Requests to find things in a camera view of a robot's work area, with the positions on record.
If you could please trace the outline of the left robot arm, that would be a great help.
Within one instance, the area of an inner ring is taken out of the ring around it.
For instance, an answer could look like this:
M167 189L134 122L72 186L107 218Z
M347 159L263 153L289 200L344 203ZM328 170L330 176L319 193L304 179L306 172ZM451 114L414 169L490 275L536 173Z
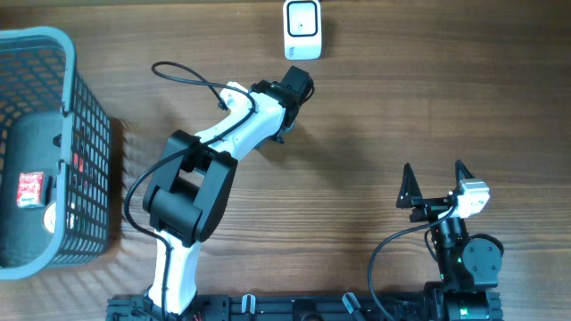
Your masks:
M170 80L208 87L227 116L195 134L175 131L142 175L149 181L143 208L159 250L144 303L158 320L178 320L190 309L201 248L225 213L239 162L267 141L282 143L315 91L310 74L294 66L279 81L249 87L210 82L196 71Z

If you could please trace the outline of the round tin can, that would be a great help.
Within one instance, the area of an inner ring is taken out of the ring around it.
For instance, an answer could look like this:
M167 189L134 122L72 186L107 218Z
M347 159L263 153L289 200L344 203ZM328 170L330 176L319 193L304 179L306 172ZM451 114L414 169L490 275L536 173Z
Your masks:
M53 234L55 232L55 225L57 220L57 209L56 202L50 202L44 211L43 215L43 225L44 229L49 233ZM73 213L66 219L66 226L73 229L75 226L75 216Z

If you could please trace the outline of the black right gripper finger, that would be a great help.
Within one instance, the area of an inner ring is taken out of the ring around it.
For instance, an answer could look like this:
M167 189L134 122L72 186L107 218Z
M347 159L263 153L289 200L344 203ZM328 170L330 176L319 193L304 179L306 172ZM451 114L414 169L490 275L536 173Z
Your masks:
M474 176L468 170L466 165L462 162L462 160L457 160L455 162L455 177L456 183L459 184L463 180L473 179Z
M396 207L408 209L419 207L423 201L423 196L418 186L418 181L409 163L403 167L401 188L397 197Z

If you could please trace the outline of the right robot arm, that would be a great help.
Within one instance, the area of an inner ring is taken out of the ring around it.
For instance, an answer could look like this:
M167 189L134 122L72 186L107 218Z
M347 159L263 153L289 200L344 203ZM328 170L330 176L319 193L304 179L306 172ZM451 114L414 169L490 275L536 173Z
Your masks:
M461 160L455 163L456 186L441 198L426 198L409 163L404 165L396 206L411 209L410 221L424 223L434 246L441 280L428 282L415 296L417 320L501 320L499 284L504 248L486 234L471 235L466 220L490 200L490 188Z

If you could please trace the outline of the red white snack packet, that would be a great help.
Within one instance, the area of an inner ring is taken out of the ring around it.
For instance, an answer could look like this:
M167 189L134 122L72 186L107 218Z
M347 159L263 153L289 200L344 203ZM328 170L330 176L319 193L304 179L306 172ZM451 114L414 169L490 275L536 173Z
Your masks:
M43 205L44 181L43 171L20 173L16 200L20 209L38 208Z

